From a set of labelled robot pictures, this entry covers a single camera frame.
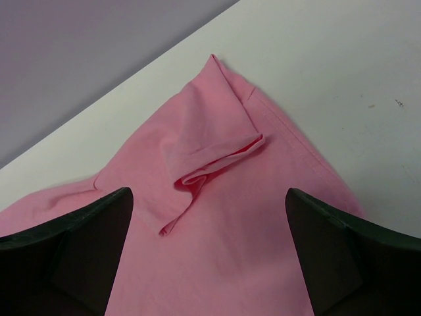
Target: white table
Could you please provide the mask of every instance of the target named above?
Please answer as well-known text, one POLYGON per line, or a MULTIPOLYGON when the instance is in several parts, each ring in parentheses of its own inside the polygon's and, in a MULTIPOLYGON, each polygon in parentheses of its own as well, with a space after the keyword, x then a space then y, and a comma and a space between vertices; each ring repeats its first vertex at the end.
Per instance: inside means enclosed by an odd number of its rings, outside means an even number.
POLYGON ((290 115, 370 219, 421 237, 420 13, 417 0, 241 0, 1 169, 0 209, 97 172, 215 53, 290 115))

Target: pink fabric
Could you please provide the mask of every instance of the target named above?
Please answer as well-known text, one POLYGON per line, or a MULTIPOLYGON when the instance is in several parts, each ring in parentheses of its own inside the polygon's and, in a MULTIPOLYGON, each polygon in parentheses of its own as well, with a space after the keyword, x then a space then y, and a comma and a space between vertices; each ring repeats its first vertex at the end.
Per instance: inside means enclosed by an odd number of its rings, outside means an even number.
POLYGON ((290 187, 360 215, 346 185, 260 90, 211 56, 92 178, 0 213, 2 236, 134 192, 108 316, 313 315, 287 224, 290 187))

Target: stain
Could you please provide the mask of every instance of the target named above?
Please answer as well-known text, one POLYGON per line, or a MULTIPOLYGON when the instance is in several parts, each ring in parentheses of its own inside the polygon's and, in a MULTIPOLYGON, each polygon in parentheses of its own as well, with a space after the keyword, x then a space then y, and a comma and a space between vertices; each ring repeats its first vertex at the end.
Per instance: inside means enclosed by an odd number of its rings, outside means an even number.
POLYGON ((405 173, 408 175, 408 177, 412 180, 413 183, 420 184, 419 179, 415 176, 413 171, 409 168, 408 165, 401 165, 402 169, 405 171, 405 173))
POLYGON ((398 104, 399 107, 404 107, 404 104, 402 102, 397 101, 396 99, 395 99, 395 101, 396 101, 396 103, 398 104))

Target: gray floor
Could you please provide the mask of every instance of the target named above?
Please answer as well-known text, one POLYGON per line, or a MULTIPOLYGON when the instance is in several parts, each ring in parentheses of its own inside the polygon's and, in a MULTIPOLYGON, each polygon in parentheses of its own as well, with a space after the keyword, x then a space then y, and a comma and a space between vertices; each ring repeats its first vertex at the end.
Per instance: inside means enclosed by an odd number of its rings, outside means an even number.
POLYGON ((0 1, 0 168, 237 1, 0 1))

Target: black object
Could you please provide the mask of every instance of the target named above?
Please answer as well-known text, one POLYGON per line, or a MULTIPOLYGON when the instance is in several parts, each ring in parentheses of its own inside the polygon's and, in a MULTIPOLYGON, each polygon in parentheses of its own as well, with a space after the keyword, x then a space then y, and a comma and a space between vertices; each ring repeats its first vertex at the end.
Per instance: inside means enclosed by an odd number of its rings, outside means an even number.
POLYGON ((0 238, 0 315, 104 315, 132 210, 122 188, 0 238))
POLYGON ((421 239, 298 189, 285 205, 316 316, 421 315, 421 239))

